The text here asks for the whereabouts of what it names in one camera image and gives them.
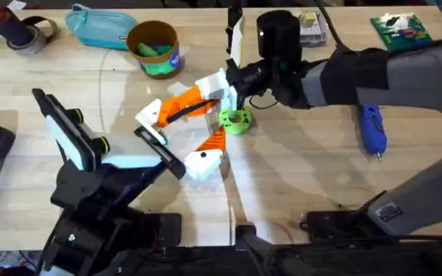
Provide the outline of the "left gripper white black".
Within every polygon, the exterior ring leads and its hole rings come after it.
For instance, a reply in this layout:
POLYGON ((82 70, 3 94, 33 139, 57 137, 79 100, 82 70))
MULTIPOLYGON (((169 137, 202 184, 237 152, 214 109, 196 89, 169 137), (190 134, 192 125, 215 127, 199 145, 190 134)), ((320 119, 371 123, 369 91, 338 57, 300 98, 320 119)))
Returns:
POLYGON ((78 136, 54 127, 51 133, 66 161, 59 169, 51 203, 62 209, 128 205, 132 199, 169 170, 178 179, 188 174, 204 180, 221 163, 226 150, 226 131, 220 126, 184 164, 166 147, 167 140, 153 126, 162 101, 153 100, 134 119, 141 125, 135 136, 78 136))

